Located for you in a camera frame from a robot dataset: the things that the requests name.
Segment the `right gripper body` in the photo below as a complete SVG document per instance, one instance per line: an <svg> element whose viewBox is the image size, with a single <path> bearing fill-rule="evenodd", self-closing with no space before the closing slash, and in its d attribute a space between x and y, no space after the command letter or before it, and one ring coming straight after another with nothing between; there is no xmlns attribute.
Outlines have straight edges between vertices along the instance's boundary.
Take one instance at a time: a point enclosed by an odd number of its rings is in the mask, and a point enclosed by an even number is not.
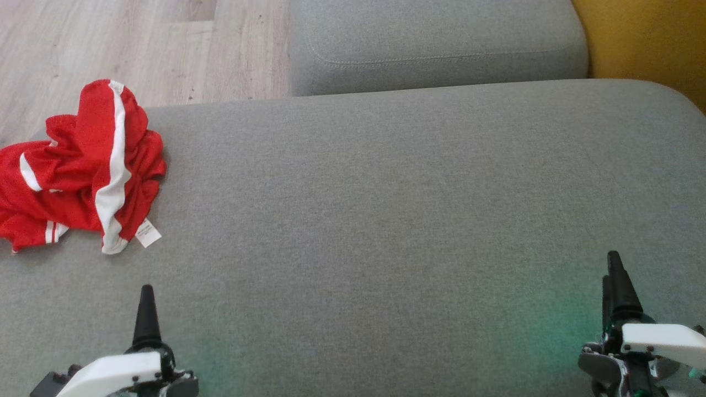
<svg viewBox="0 0 706 397"><path fill-rule="evenodd" d="M614 321L599 342L582 347L578 367L593 397L686 397L661 382L688 367L706 386L706 334L700 326Z"/></svg>

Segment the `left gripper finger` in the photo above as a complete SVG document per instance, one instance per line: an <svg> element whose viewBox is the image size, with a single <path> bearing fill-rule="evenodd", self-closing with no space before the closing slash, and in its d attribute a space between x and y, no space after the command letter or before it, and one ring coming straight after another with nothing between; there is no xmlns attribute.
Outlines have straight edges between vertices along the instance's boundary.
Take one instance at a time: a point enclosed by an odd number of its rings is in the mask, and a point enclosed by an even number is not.
<svg viewBox="0 0 706 397"><path fill-rule="evenodd" d="M151 285L141 287L140 301L132 337L132 351L159 348L162 345L161 327L156 307L156 297Z"/></svg>

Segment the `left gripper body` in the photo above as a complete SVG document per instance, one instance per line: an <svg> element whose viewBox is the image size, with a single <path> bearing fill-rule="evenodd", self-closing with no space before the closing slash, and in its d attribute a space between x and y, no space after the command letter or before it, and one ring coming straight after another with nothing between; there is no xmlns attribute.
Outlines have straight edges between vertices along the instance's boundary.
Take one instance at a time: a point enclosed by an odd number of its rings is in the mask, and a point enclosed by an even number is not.
<svg viewBox="0 0 706 397"><path fill-rule="evenodd" d="M199 379L176 368L168 345L143 345L75 371L56 397L199 397Z"/></svg>

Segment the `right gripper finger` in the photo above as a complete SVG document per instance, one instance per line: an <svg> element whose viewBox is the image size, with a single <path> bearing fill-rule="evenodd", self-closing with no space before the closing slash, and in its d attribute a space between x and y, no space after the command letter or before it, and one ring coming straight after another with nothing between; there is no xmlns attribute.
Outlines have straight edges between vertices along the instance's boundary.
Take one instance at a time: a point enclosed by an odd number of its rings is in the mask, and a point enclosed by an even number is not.
<svg viewBox="0 0 706 397"><path fill-rule="evenodd" d="M602 332L610 332L611 329L611 278L609 275L602 277Z"/></svg>
<svg viewBox="0 0 706 397"><path fill-rule="evenodd" d="M620 254L611 250L607 253L607 269L611 278L611 322L640 321L644 311L632 280L623 266Z"/></svg>

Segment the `red white jersey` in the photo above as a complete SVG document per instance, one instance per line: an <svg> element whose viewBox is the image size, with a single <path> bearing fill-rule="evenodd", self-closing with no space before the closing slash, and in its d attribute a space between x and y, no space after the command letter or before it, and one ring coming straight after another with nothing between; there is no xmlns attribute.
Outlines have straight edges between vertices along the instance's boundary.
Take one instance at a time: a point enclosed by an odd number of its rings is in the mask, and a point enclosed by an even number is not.
<svg viewBox="0 0 706 397"><path fill-rule="evenodd" d="M13 253L98 232L122 252L147 224L167 172L161 136L124 84L91 82L75 115L46 120L46 139L0 149L0 239Z"/></svg>

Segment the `large grey sofa seat cushion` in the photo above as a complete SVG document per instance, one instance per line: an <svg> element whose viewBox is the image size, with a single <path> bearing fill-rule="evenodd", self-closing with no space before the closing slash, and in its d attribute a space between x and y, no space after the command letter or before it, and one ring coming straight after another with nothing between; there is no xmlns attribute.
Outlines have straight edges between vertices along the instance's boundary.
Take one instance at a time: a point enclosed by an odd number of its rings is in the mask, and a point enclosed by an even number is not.
<svg viewBox="0 0 706 397"><path fill-rule="evenodd" d="M147 110L161 232L12 255L0 397L123 353L141 286L200 397L592 397L607 252L645 312L706 328L706 116L577 79Z"/></svg>

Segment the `small grey sofa cushion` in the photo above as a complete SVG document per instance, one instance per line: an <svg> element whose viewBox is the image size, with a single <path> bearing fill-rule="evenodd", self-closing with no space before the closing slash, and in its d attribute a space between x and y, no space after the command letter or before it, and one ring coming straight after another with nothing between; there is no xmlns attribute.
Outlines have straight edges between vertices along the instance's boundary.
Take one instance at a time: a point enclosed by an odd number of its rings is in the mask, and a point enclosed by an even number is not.
<svg viewBox="0 0 706 397"><path fill-rule="evenodd" d="M571 0L291 0L292 95L587 78Z"/></svg>

